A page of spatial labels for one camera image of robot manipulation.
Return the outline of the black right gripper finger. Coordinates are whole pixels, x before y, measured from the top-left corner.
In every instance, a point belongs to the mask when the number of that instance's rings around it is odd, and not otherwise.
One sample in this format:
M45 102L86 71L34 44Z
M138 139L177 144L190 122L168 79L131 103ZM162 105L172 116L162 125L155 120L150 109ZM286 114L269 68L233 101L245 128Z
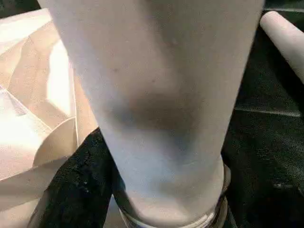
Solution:
M99 128L58 169L29 228L101 228L112 195L114 161Z

